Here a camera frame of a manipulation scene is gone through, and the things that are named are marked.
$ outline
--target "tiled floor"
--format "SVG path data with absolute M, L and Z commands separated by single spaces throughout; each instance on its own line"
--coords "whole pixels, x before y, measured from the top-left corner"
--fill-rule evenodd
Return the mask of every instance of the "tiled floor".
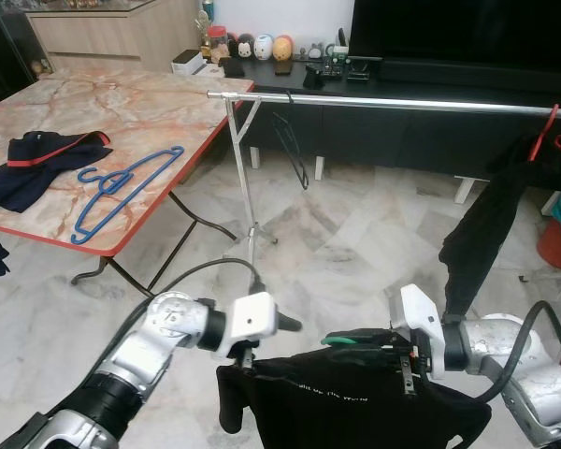
M 453 203 L 456 181 L 447 176 L 382 167 L 327 163 L 324 181 L 307 192 L 281 154 L 263 153 L 262 168 L 249 172 L 256 215 L 279 238 L 260 242 L 258 267 L 280 308 L 303 321 L 300 334 L 280 333 L 263 342 L 260 358 L 320 347 L 327 332 L 388 326 L 388 297 L 417 283 L 444 307 L 446 267 L 438 261 L 442 239 L 456 226 L 465 205 Z M 176 193 L 196 213 L 245 236 L 244 209 L 230 153 L 213 154 Z M 118 260 L 148 280 L 165 259 L 189 218 L 171 202 L 156 211 Z M 544 221 L 527 196 L 470 317 L 489 312 L 524 316 L 540 298 L 561 315 L 561 281 L 520 283 L 518 274 L 551 269 L 536 254 Z M 0 279 L 0 441 L 36 411 L 46 411 L 72 388 L 140 295 L 111 268 L 72 287 L 75 274 L 97 261 L 81 253 L 0 235 L 11 251 L 12 273 Z M 223 253 L 244 256 L 222 234 L 199 226 L 168 270 L 176 273 Z M 244 268 L 210 268 L 178 289 L 213 297 L 221 305 L 245 294 Z M 539 323 L 557 355 L 550 329 Z M 122 448 L 261 448 L 253 417 L 226 435 L 217 422 L 216 362 L 198 350 L 179 350 L 149 404 L 132 423 Z M 447 383 L 469 394 L 489 382 L 453 373 Z M 500 398 L 475 448 L 531 447 Z

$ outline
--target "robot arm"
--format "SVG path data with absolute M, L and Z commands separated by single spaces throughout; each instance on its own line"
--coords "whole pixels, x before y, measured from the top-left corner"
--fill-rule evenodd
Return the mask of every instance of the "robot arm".
M 435 379 L 444 370 L 465 370 L 471 375 L 498 382 L 522 320 L 498 313 L 480 320 L 436 326 L 436 306 L 415 285 L 401 289 L 401 299 L 391 305 L 393 327 L 412 341 L 412 330 L 429 340 L 432 362 L 428 367 Z M 530 331 L 514 371 L 500 391 L 518 425 L 536 447 L 561 447 L 561 366 L 546 353 L 539 335 Z
M 225 358 L 235 349 L 251 363 L 251 346 L 277 329 L 301 324 L 278 313 L 272 297 L 258 293 L 234 301 L 229 312 L 207 300 L 166 292 L 149 305 L 136 330 L 106 356 L 87 382 L 50 419 L 40 413 L 0 449 L 116 449 L 128 423 L 147 402 L 179 347 L 206 349 Z

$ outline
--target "black t-shirt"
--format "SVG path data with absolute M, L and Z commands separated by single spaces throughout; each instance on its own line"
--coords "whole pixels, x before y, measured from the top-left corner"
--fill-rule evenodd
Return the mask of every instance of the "black t-shirt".
M 453 408 L 432 399 L 418 378 L 416 398 L 404 395 L 403 377 L 329 359 L 335 348 L 260 360 L 253 369 L 217 369 L 220 422 L 228 433 L 241 430 L 249 406 L 266 449 L 469 447 L 491 418 L 488 405 Z M 467 398 L 436 385 L 448 398 Z

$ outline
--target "black cable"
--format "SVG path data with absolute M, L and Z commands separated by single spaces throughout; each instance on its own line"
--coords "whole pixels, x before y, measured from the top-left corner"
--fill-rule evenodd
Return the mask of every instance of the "black cable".
M 234 257 L 229 257 L 229 258 L 225 258 L 225 259 L 211 260 L 211 261 L 206 262 L 204 264 L 201 264 L 201 265 L 198 265 L 198 266 L 193 267 L 191 269 L 188 269 L 187 271 L 182 273 L 177 279 L 175 279 L 173 282 L 171 282 L 169 285 L 167 285 L 158 295 L 170 290 L 177 283 L 181 282 L 187 276 L 190 276 L 190 275 L 194 274 L 195 272 L 199 271 L 200 269 L 204 269 L 204 268 L 208 268 L 208 267 L 212 267 L 214 265 L 220 265 L 220 264 L 240 264 L 240 265 L 243 265 L 243 266 L 249 268 L 252 271 L 252 273 L 253 273 L 253 284 L 263 285 L 262 284 L 262 277 L 260 276 L 260 273 L 258 273 L 257 269 L 252 264 L 250 264 L 249 262 L 247 262 L 243 259 L 237 259 L 237 258 L 234 258 Z M 104 348 L 104 350 L 102 351 L 100 356 L 97 357 L 97 360 L 95 360 L 95 363 L 93 363 L 93 366 L 89 369 L 86 376 L 79 383 L 77 388 L 75 388 L 75 390 L 78 390 L 78 389 L 82 388 L 87 383 L 87 381 L 89 381 L 89 379 L 94 375 L 95 370 L 100 366 L 100 364 L 104 361 L 104 359 L 107 357 L 107 355 L 122 341 L 124 336 L 127 335 L 127 333 L 131 330 L 133 325 L 137 322 L 137 320 L 139 318 L 141 318 L 141 316 L 145 313 L 145 311 L 148 309 L 148 306 L 150 305 L 151 301 L 154 298 L 155 298 L 155 296 L 152 295 L 151 297 L 148 297 L 148 298 L 144 299 L 133 309 L 133 311 L 131 311 L 131 313 L 129 313 L 129 315 L 122 322 L 119 329 L 116 331 L 116 333 L 114 334 L 112 339 L 110 339 L 110 342 L 106 345 L 106 347 Z M 61 400 L 57 405 L 52 407 L 51 410 L 48 413 L 46 413 L 46 416 L 48 418 L 54 416 L 54 414 L 60 410 L 61 406 L 64 403 L 66 403 L 66 401 L 70 398 L 71 395 L 72 395 L 72 393 L 70 395 L 68 395 L 66 398 L 64 398 L 63 400 Z
M 525 316 L 524 322 L 522 323 L 522 326 L 520 327 L 520 331 L 517 334 L 517 338 L 515 339 L 515 343 L 513 344 L 513 348 L 511 349 L 510 356 L 507 359 L 507 363 L 505 364 L 503 370 L 500 372 L 495 383 L 488 390 L 486 390 L 484 393 L 477 396 L 476 398 L 469 398 L 463 400 L 445 398 L 438 391 L 438 389 L 434 385 L 432 385 L 428 380 L 428 376 L 425 371 L 425 360 L 421 360 L 422 363 L 418 364 L 419 367 L 418 373 L 420 374 L 420 378 L 422 380 L 422 384 L 424 385 L 425 389 L 434 399 L 456 406 L 470 406 L 478 403 L 486 403 L 489 400 L 495 398 L 503 390 L 505 385 L 507 385 L 507 383 L 511 379 L 511 376 L 515 371 L 515 368 L 517 367 L 517 363 L 519 362 L 522 356 L 522 352 L 524 351 L 525 341 L 530 335 L 530 330 L 532 330 L 532 327 L 534 326 L 537 317 L 539 316 L 540 312 L 543 310 L 545 310 L 547 315 L 549 316 L 551 324 L 553 325 L 554 328 L 554 333 L 556 334 L 557 339 L 561 344 L 561 323 L 559 322 L 553 310 L 553 307 L 551 306 L 551 304 L 549 304 L 546 301 L 539 301 L 536 304 L 534 304 L 534 306 L 532 306 L 530 311 Z
M 191 274 L 194 274 L 196 271 L 199 271 L 200 269 L 204 269 L 204 268 L 208 268 L 208 267 L 212 267 L 214 265 L 220 265 L 220 264 L 240 264 L 240 265 L 243 265 L 243 266 L 249 268 L 252 271 L 254 282 L 261 282 L 262 281 L 262 277 L 260 276 L 260 273 L 258 273 L 258 270 L 255 269 L 255 267 L 252 264 L 250 264 L 249 262 L 247 262 L 243 259 L 237 259 L 235 257 L 227 257 L 227 258 L 224 258 L 224 259 L 210 260 L 209 262 L 206 262 L 204 264 L 201 264 L 201 265 L 198 265 L 198 266 L 193 267 L 191 269 L 188 269 L 183 274 L 181 274 L 177 279 L 175 279 L 173 282 L 171 282 L 169 285 L 167 285 L 160 293 L 163 293 L 165 291 L 170 290 L 172 287 L 174 287 L 176 284 L 181 282 L 187 276 L 189 276 Z

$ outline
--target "marble tabletop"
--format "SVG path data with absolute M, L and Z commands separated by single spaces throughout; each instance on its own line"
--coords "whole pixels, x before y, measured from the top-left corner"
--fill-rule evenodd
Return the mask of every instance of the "marble tabletop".
M 147 185 L 92 239 L 71 243 L 75 222 L 97 192 L 97 182 L 78 181 L 78 171 L 58 176 L 24 213 L 0 208 L 0 231 L 59 246 L 112 256 L 133 237 L 177 182 L 194 166 L 226 123 L 224 102 L 206 91 L 249 91 L 250 80 L 183 77 L 123 70 L 61 70 L 0 103 L 0 165 L 8 141 L 33 130 L 74 135 L 100 130 L 113 152 L 95 163 L 96 175 L 125 169 L 153 152 L 180 145 L 185 153 Z M 92 229 L 164 161 L 135 170 L 117 194 L 93 207 L 83 227 Z

